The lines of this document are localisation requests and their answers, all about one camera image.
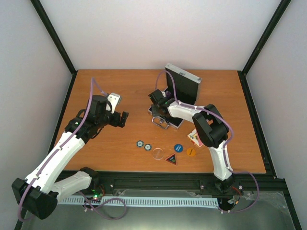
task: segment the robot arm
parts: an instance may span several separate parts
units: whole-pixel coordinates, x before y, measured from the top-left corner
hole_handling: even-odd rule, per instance
[[[227,126],[214,116],[198,109],[196,106],[191,105],[186,107],[177,103],[173,98],[167,99],[160,90],[155,90],[149,97],[153,102],[153,116],[160,116],[162,118],[168,116],[178,117],[193,122],[200,141],[209,148],[214,166],[214,175],[221,181],[226,181],[231,177],[232,174],[228,170],[223,157],[223,144],[228,139],[227,133],[229,129]],[[212,104],[204,107],[204,109],[222,117]],[[232,170],[227,148],[225,151],[229,169]]]
[[[87,167],[80,169],[75,175],[60,182],[55,183],[55,181],[71,158],[90,139],[97,137],[104,126],[124,127],[129,113],[123,112],[121,116],[120,113],[115,111],[116,106],[120,103],[120,99],[121,97],[115,93],[108,95],[108,97],[101,95],[93,96],[89,114],[76,134],[62,148],[60,147],[79,126],[83,119],[81,115],[85,110],[80,110],[76,117],[69,122],[59,142],[42,163],[27,175],[24,180],[17,178],[13,182],[12,188],[17,203],[20,202],[29,183],[35,179],[25,197],[23,208],[40,219],[45,219],[53,212],[57,203],[61,200],[89,186],[95,189],[99,185],[98,173]],[[38,171],[55,151],[58,152],[45,165],[39,176],[37,176]]]

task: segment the white enclosure wall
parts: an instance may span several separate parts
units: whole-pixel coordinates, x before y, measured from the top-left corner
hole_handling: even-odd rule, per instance
[[[242,70],[280,0],[41,0],[76,69]]]
[[[46,156],[71,74],[30,1],[1,1],[0,22],[0,228],[11,230],[11,184]]]
[[[248,84],[278,177],[307,229],[307,1],[290,3]]]

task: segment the red triangle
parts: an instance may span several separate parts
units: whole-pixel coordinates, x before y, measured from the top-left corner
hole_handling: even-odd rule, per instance
[[[176,162],[176,155],[173,153],[172,155],[170,155],[169,157],[167,157],[165,159],[167,162],[170,162],[174,165],[177,165],[177,162]]]

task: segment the small box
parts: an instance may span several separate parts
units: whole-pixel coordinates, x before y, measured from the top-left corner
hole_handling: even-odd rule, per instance
[[[203,146],[203,143],[198,139],[198,134],[196,129],[188,134],[188,138],[198,147]]]
[[[180,69],[170,63],[167,63],[167,65],[165,66],[165,70],[169,71],[173,76],[177,99],[187,104],[195,104],[200,94],[202,78],[199,78],[194,74]],[[171,78],[167,73],[166,82],[167,88],[164,90],[164,92],[170,92],[170,98],[173,98],[173,84]],[[168,125],[175,129],[178,129],[183,122],[181,118],[168,117],[164,119],[166,120]]]

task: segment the blue round sticker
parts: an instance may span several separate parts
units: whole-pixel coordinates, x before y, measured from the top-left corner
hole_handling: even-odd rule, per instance
[[[180,144],[176,144],[176,145],[174,146],[174,150],[175,150],[176,152],[182,152],[182,151],[183,151],[183,146],[180,145]]]

